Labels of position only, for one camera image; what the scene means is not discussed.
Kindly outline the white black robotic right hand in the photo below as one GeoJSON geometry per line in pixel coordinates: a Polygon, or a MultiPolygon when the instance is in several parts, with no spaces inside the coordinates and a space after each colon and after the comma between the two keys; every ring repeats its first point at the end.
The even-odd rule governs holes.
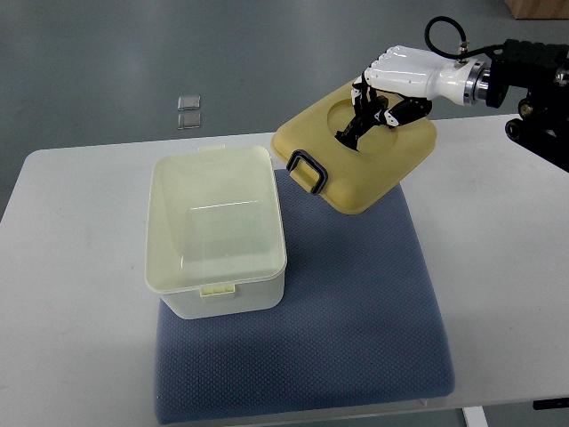
{"type": "Polygon", "coordinates": [[[479,100],[477,85],[485,65],[447,59],[437,53],[397,45],[373,61],[352,84],[355,116],[349,130],[359,135],[375,125],[399,127],[426,117],[432,101],[459,106],[479,100]]]}

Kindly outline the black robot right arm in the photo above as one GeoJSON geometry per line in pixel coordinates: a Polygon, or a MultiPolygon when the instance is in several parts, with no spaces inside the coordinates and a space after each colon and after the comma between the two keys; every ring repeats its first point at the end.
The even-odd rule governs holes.
{"type": "Polygon", "coordinates": [[[424,31],[427,47],[457,65],[485,54],[491,61],[467,79],[463,98],[467,102],[484,101],[490,108],[503,103],[510,87],[527,90],[518,103],[518,118],[505,124],[509,139],[552,165],[568,170],[568,46],[508,39],[473,51],[462,26],[454,19],[437,16],[424,31]],[[438,22],[447,22],[460,35],[460,50],[444,52],[431,42],[430,30],[438,22]]]}

